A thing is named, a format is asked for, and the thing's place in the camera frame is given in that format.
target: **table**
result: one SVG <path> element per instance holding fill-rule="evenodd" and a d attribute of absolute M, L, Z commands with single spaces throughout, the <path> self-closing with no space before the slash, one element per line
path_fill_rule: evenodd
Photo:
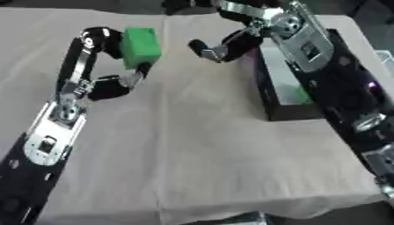
<path fill-rule="evenodd" d="M 318 18 L 394 94 L 355 22 Z M 0 156 L 53 95 L 72 38 L 95 25 L 153 27 L 164 55 L 132 94 L 90 105 L 38 224 L 180 224 L 254 210 L 308 218 L 383 198 L 324 120 L 263 119 L 251 59 L 214 64 L 193 55 L 189 40 L 214 45 L 241 27 L 218 15 L 2 8 Z M 116 73 L 122 63 L 101 55 L 93 75 Z"/>

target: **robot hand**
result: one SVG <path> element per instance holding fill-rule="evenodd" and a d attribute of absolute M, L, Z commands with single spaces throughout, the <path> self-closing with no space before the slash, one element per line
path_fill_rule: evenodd
<path fill-rule="evenodd" d="M 243 30 L 236 31 L 225 37 L 222 44 L 216 47 L 208 47 L 202 40 L 192 40 L 189 47 L 201 58 L 206 58 L 214 62 L 231 62 L 258 47 L 265 37 L 265 30 L 262 29 L 261 21 L 251 18 L 249 15 L 244 15 L 241 11 L 228 11 L 228 8 L 237 7 L 237 0 L 221 1 L 221 0 L 165 0 L 163 7 L 167 14 L 173 14 L 176 11 L 185 8 L 200 6 L 200 7 L 215 7 L 219 14 L 226 19 L 242 22 L 246 25 Z M 246 0 L 241 1 L 242 7 L 249 7 L 253 11 L 261 11 L 261 9 L 273 8 L 277 9 L 279 2 L 277 0 Z"/>

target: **white cloth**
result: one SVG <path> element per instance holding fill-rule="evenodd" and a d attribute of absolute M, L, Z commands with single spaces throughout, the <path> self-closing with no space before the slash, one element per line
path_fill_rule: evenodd
<path fill-rule="evenodd" d="M 319 18 L 339 29 L 392 93 L 389 73 L 354 21 Z M 163 57 L 130 95 L 91 104 L 39 224 L 179 224 L 252 210 L 306 218 L 382 198 L 324 120 L 263 119 L 250 59 L 214 64 L 192 53 L 189 40 L 214 45 L 241 27 L 218 15 L 2 8 L 0 156 L 54 94 L 72 38 L 95 25 L 153 27 Z M 93 75 L 122 69 L 101 55 Z"/>

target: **wrinkled fabric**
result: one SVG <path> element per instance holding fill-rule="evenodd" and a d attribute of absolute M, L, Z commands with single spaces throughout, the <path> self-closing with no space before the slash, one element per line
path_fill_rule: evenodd
<path fill-rule="evenodd" d="M 319 19 L 339 29 L 393 94 L 389 72 L 354 21 Z M 96 25 L 155 28 L 163 57 L 130 95 L 89 104 L 38 224 L 180 224 L 254 210 L 308 218 L 382 199 L 324 120 L 264 120 L 251 58 L 215 64 L 188 49 L 189 40 L 214 45 L 241 27 L 218 15 L 2 8 L 0 156 L 53 96 L 72 38 Z M 125 74 L 122 68 L 100 55 L 92 75 Z"/>

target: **metal bracket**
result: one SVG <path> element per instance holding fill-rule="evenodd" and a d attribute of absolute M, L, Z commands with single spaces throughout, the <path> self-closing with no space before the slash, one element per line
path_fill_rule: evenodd
<path fill-rule="evenodd" d="M 74 123 L 61 123 L 55 117 L 57 106 L 54 100 L 46 103 L 27 132 L 25 155 L 38 165 L 51 166 L 64 159 L 86 122 L 81 111 Z"/>

